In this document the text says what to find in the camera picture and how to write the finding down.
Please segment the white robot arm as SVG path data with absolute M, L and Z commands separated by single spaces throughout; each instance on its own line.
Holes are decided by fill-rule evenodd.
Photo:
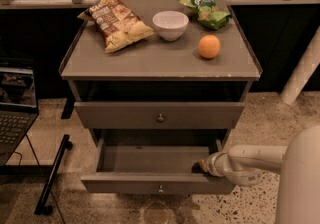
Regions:
M 235 145 L 199 162 L 203 171 L 238 186 L 261 173 L 280 176 L 275 224 L 320 224 L 320 126 L 300 132 L 287 146 Z

